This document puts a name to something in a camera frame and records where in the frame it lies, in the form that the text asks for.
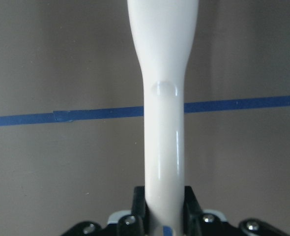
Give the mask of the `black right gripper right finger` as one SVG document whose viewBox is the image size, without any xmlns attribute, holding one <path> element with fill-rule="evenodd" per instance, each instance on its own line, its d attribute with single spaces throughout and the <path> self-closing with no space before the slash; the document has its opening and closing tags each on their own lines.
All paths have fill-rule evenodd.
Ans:
<svg viewBox="0 0 290 236">
<path fill-rule="evenodd" d="M 202 210 L 192 187 L 185 186 L 184 232 L 187 236 L 287 236 L 288 233 L 257 218 L 247 218 L 237 227 L 221 213 Z"/>
</svg>

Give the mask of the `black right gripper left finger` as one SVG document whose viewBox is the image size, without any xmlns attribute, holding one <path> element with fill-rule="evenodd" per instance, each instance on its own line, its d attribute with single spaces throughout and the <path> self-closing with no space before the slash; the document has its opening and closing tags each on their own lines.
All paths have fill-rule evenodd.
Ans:
<svg viewBox="0 0 290 236">
<path fill-rule="evenodd" d="M 145 188 L 137 186 L 133 191 L 130 210 L 112 213 L 105 227 L 93 221 L 75 224 L 64 236 L 145 236 L 148 233 L 148 210 L 145 201 Z"/>
</svg>

